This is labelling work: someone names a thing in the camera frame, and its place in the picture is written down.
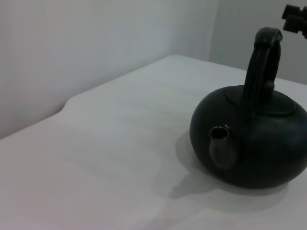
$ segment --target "black kettle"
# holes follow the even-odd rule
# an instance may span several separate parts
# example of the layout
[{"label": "black kettle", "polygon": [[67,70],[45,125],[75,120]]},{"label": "black kettle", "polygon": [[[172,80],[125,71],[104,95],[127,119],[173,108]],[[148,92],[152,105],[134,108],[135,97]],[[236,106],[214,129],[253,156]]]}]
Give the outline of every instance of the black kettle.
[{"label": "black kettle", "polygon": [[259,30],[245,85],[210,93],[192,117],[196,155],[229,184],[275,187],[307,167],[307,112],[274,90],[282,38],[278,29]]}]

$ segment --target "kettle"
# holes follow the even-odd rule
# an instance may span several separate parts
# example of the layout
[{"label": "kettle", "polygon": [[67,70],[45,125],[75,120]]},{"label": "kettle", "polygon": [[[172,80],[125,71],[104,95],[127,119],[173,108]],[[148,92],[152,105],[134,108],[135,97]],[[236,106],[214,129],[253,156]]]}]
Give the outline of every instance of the kettle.
[{"label": "kettle", "polygon": [[279,29],[259,30],[244,86],[210,93],[193,114],[194,151],[226,183],[276,187],[307,167],[307,112],[274,90],[282,39]]}]

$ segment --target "white wall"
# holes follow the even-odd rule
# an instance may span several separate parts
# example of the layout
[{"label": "white wall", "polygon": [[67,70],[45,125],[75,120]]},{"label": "white wall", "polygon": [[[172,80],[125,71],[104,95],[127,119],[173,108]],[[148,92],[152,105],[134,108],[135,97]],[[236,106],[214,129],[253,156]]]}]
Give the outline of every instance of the white wall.
[{"label": "white wall", "polygon": [[217,0],[1,0],[0,137],[170,54],[208,59]]},{"label": "white wall", "polygon": [[[307,6],[307,0],[220,0],[209,60],[247,69],[257,31],[265,26],[282,30],[286,4]],[[307,40],[282,31],[278,77],[307,84]]]}]

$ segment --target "kettle lid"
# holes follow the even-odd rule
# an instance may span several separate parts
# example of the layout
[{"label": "kettle lid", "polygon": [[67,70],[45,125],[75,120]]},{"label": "kettle lid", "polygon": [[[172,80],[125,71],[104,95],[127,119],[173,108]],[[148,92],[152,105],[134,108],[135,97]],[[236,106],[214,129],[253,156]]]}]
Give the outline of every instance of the kettle lid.
[{"label": "kettle lid", "polygon": [[[225,92],[227,101],[235,107],[238,107],[242,99],[243,88],[243,85],[228,88]],[[278,91],[273,91],[269,97],[259,100],[255,108],[257,114],[273,116],[290,115],[295,110],[295,102]]]}]

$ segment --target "kettle body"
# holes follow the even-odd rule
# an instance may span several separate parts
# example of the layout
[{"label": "kettle body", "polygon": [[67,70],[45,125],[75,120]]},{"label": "kettle body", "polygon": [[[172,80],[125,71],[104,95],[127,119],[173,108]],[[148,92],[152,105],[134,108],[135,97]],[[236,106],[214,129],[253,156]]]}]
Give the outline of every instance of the kettle body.
[{"label": "kettle body", "polygon": [[281,40],[278,29],[261,29],[245,85],[210,93],[193,114],[196,155],[229,184],[275,187],[307,167],[307,112],[274,90]]}]

